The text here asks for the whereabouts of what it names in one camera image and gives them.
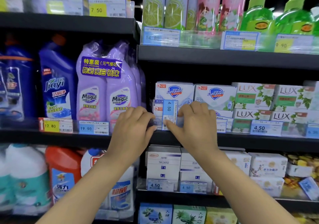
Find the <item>yellow price label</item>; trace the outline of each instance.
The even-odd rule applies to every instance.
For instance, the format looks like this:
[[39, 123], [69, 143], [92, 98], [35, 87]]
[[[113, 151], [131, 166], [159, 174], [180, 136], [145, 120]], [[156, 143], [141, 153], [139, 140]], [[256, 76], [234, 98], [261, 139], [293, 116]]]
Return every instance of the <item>yellow price label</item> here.
[[290, 48], [293, 45], [294, 39], [278, 39], [275, 44], [275, 53], [291, 53]]
[[47, 13], [65, 15], [63, 2], [56, 1], [56, 0], [49, 0], [47, 2]]
[[106, 4], [94, 3], [90, 4], [90, 16], [102, 16], [106, 17]]
[[0, 12], [7, 12], [8, 6], [6, 0], [0, 0]]
[[242, 41], [241, 49], [242, 50], [255, 50], [256, 40], [246, 40]]
[[44, 131], [45, 132], [60, 132], [60, 122], [59, 121], [44, 121]]

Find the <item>forearm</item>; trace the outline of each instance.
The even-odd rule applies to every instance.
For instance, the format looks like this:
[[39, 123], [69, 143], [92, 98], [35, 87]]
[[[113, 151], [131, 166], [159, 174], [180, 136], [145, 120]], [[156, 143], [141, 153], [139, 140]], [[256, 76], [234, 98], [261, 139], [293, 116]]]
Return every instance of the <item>forearm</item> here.
[[37, 224], [91, 224], [101, 203], [126, 169], [102, 157]]
[[226, 197], [244, 224], [298, 223], [220, 150], [198, 158], [198, 163]]

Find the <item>blue bottle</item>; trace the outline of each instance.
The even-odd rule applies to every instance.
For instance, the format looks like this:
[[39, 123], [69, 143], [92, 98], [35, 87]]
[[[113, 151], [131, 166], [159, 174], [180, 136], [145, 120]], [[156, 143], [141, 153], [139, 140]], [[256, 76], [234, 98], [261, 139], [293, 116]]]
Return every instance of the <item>blue bottle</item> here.
[[6, 57], [0, 53], [0, 116], [6, 116], [8, 114], [8, 98], [7, 98], [7, 74], [6, 74]]
[[76, 64], [61, 54], [65, 38], [52, 37], [39, 52], [46, 117], [76, 120], [78, 77]]
[[34, 60], [15, 40], [6, 42], [6, 86], [9, 102], [8, 116], [15, 125], [30, 127], [37, 117]]

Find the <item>hand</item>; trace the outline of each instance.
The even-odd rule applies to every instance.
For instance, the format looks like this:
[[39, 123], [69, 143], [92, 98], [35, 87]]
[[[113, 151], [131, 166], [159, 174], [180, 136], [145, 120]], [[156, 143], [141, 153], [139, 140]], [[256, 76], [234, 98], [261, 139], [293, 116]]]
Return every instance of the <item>hand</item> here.
[[218, 150], [216, 112], [209, 110], [206, 103], [183, 105], [178, 116], [184, 116], [183, 128], [168, 120], [164, 124], [195, 159]]
[[150, 119], [153, 118], [154, 114], [141, 106], [129, 107], [122, 112], [116, 121], [105, 155], [119, 160], [127, 169], [143, 153], [157, 129], [156, 126], [147, 129]]

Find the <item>purple sticker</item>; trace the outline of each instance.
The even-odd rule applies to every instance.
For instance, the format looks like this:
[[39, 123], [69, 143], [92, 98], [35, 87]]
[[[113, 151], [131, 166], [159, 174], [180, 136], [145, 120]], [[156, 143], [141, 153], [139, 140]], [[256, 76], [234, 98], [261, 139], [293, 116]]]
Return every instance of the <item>purple sticker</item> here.
[[121, 69], [122, 61], [117, 59], [82, 57], [81, 60], [83, 75], [120, 79]]

